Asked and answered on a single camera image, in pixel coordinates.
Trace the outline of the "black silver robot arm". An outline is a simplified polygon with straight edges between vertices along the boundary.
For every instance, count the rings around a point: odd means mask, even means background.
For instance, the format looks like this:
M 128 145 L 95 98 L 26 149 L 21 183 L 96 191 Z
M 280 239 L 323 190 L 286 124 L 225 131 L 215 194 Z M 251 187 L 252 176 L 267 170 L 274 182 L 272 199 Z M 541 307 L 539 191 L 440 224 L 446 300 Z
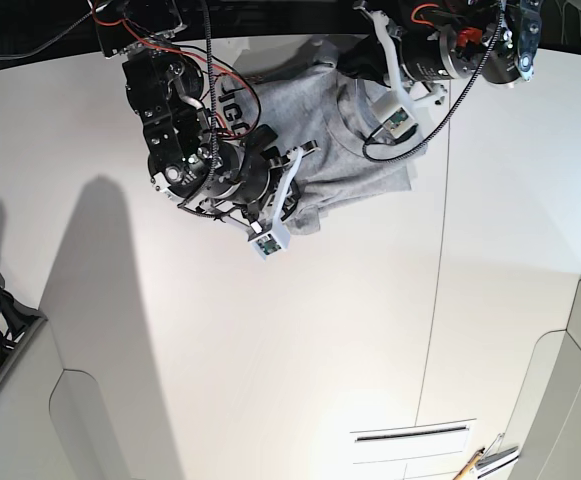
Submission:
M 183 21 L 173 1 L 93 1 L 91 16 L 106 57 L 125 55 L 126 97 L 142 124 L 152 187 L 193 216 L 234 225 L 251 243 L 289 236 L 302 160 L 317 145 L 282 153 L 277 132 L 255 119 L 233 123 L 220 110 L 223 80 L 252 85 L 217 59 L 210 46 L 193 53 L 171 43 Z

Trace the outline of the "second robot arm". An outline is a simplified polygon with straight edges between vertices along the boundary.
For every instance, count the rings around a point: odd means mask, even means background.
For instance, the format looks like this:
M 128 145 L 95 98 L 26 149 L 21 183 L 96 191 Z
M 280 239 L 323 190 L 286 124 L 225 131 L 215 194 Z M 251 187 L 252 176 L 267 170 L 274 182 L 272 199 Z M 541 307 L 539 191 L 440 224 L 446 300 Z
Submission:
M 405 95 L 419 84 L 416 108 L 445 100 L 444 82 L 477 73 L 497 86 L 528 81 L 541 38 L 540 1 L 357 1 L 372 32 L 341 54 L 339 73 Z

